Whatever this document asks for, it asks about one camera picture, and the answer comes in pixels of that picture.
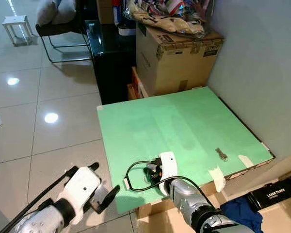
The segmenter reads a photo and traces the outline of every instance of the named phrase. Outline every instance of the black box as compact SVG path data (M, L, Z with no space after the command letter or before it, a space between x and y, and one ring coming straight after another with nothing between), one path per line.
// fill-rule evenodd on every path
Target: black box
M291 198L291 180L266 184L262 188L249 192L246 198L253 211L264 209Z

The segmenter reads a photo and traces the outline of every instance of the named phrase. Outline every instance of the green table surface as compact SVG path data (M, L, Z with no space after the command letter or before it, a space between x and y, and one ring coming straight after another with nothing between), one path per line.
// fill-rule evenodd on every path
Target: green table surface
M115 198L120 213L163 198L156 188L126 190L123 178L136 161L172 151L178 175L205 184L212 181L208 170L217 166L225 176L246 169L238 155L254 165L273 158L208 87L103 105L98 117L112 184L121 187ZM228 156L226 162L216 148ZM144 166L129 173L133 187L149 186Z

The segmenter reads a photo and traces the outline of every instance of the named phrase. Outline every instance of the black cable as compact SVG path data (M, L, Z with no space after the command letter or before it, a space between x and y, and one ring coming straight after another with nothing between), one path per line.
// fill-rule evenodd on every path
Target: black cable
M65 177L72 177L74 173L78 170L78 167L74 166L70 170L68 170L64 175L54 181L49 187L47 187L42 193L40 193L32 202L30 202L11 222L8 223L0 233L8 233L23 217L24 215L53 187L55 187L60 181L62 181Z
M125 177L124 177L124 179L127 179L127 181L128 181L128 185L129 185L129 189L131 190L131 191L134 191L134 192L143 192L143 191L146 191L146 190L149 190L149 189L151 189L151 188L154 188L155 186L157 186L157 185L159 185L159 184L161 184L161 183L163 183L163 182L165 182L165 181L168 181L168 180L174 180L174 179L183 179L183 180L187 180L187 181L189 181L191 184L193 184L194 185L194 187L195 188L197 188L197 190L200 192L200 194L206 199L206 201L214 208L214 206L213 206L213 204L209 201L209 199L207 198L207 196L204 194L204 192L201 190L201 188L194 182L194 181L192 181L191 179L189 179L189 178L187 178L187 177L185 177L185 176L171 176L171 177L168 177L168 178L166 178L166 179L163 179L163 180L161 180L161 181L159 181L159 182L157 182L157 183L155 183L155 184L153 184L153 185L150 185L150 186L148 186L148 187L146 187L146 188L133 188L132 186L131 186L131 183L130 183L130 180L129 180L129 177L128 177L128 173L129 173L129 171L130 171L130 169L133 167L133 166L135 166L136 164L156 164L156 165L158 165L158 163L157 163L157 160L156 161L138 161L138 162L135 162L135 163L133 163L128 169L127 169L127 171L126 171L126 175L125 175Z

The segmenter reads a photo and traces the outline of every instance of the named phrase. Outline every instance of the brown cardboard box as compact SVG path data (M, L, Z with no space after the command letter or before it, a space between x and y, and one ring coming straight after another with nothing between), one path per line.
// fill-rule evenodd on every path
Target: brown cardboard box
M113 8L111 0L96 0L98 17L101 24L112 24Z
M137 71L149 96L205 86L223 43L216 32L193 41L140 23L136 36Z
M131 69L132 69L132 86L136 92L136 96L138 97L138 99L149 97L142 82L139 79L136 67L132 67Z
M127 84L127 91L128 91L128 100L138 99L132 84Z

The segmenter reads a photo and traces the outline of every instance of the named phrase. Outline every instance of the blue cloth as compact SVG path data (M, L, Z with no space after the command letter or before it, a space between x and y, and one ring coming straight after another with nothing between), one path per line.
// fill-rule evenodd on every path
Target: blue cloth
M251 210L246 198L230 200L221 205L221 210L229 219L249 227L255 233L263 233L261 229L263 217L259 212Z

